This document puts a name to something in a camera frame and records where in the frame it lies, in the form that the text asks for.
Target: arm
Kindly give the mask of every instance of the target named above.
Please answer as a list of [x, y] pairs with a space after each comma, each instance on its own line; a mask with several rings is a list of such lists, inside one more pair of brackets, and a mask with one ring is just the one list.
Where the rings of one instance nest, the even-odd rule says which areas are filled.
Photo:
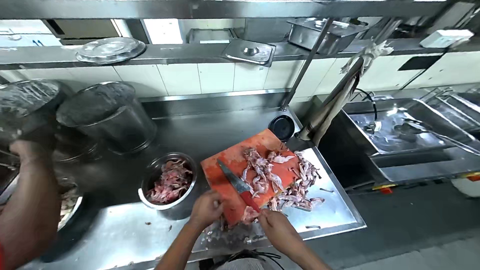
[[16, 190], [0, 214], [6, 270], [40, 256], [55, 239], [60, 217], [51, 152], [29, 141], [16, 141], [10, 149], [20, 156], [21, 165]]
[[272, 245], [303, 270], [331, 270], [305, 245], [298, 232], [282, 213], [263, 209], [258, 221]]
[[221, 195], [213, 190], [201, 195], [193, 206], [190, 220], [183, 226], [179, 235], [163, 255], [155, 270], [184, 270], [193, 245], [202, 231], [223, 212]]

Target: steel tray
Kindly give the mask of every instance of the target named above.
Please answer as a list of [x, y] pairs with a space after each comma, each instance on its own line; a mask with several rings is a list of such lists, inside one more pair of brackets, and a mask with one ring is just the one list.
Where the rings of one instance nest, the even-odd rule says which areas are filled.
[[394, 127], [402, 125], [405, 118], [419, 120], [432, 127], [439, 134], [448, 136], [464, 144], [476, 139], [446, 119], [442, 114], [414, 98], [399, 98], [376, 101], [379, 131], [367, 132], [365, 128], [374, 120], [370, 101], [349, 102], [343, 108], [346, 117], [353, 125], [346, 125], [347, 132], [370, 156], [382, 154], [411, 153], [454, 147], [450, 142], [439, 139], [431, 133], [405, 135]]

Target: knife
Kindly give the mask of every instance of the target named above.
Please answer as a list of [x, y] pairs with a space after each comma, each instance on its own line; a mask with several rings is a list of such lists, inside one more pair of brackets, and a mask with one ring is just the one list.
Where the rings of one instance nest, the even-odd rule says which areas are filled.
[[227, 177], [232, 186], [240, 194], [240, 197], [243, 199], [245, 204], [260, 213], [260, 208], [258, 208], [258, 205], [252, 199], [250, 187], [245, 182], [243, 182], [242, 179], [237, 177], [220, 159], [217, 159], [217, 161], [223, 171], [223, 174]]

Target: black round lid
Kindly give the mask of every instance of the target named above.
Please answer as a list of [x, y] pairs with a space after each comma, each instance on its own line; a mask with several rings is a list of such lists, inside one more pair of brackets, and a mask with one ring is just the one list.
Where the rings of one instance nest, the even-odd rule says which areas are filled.
[[270, 122], [268, 129], [270, 129], [280, 141], [284, 142], [292, 137], [295, 132], [295, 124], [290, 116], [282, 114]]

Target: red sleeve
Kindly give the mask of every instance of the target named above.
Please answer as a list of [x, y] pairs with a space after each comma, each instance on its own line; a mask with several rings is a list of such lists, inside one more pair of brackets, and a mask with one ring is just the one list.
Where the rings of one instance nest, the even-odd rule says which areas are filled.
[[0, 243], [0, 270], [4, 270], [3, 265], [5, 264], [5, 261], [3, 260], [3, 247]]

